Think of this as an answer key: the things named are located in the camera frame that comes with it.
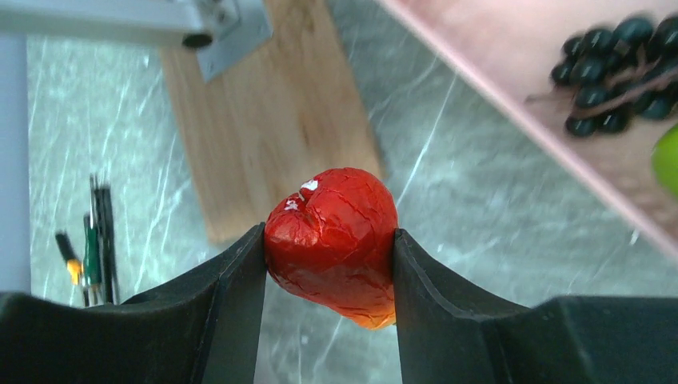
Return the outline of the red wax apple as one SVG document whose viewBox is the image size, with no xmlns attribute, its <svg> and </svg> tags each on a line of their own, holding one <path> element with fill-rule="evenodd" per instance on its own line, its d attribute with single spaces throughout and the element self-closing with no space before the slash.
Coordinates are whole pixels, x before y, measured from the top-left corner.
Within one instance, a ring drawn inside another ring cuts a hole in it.
<svg viewBox="0 0 678 384">
<path fill-rule="evenodd" d="M 284 198 L 265 222 L 265 261 L 288 293 L 367 330 L 396 323 L 393 196 L 376 176 L 333 168 Z"/>
</svg>

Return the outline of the green apple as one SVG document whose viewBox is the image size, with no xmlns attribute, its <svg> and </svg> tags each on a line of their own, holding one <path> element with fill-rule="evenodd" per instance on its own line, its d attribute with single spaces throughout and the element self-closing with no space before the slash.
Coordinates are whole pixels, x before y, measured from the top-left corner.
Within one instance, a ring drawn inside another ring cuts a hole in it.
<svg viewBox="0 0 678 384">
<path fill-rule="evenodd" d="M 651 164 L 657 182 L 677 199 L 677 125 L 657 141 L 652 150 Z"/>
</svg>

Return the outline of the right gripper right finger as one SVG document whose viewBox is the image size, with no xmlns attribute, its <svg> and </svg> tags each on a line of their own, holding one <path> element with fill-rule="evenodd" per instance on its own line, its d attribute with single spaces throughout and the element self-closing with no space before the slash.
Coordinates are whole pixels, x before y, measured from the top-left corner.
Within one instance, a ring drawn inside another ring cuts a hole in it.
<svg viewBox="0 0 678 384">
<path fill-rule="evenodd" d="M 535 307 L 496 296 L 395 234 L 405 383 L 674 383 L 674 298 L 566 295 Z"/>
</svg>

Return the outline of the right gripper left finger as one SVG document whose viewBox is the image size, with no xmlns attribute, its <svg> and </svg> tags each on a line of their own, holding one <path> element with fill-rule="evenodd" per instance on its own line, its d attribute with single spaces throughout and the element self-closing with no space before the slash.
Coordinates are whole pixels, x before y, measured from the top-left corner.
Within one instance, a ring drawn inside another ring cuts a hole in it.
<svg viewBox="0 0 678 384">
<path fill-rule="evenodd" d="M 265 297 L 264 227 L 120 305 L 1 296 L 4 383 L 251 383 Z"/>
</svg>

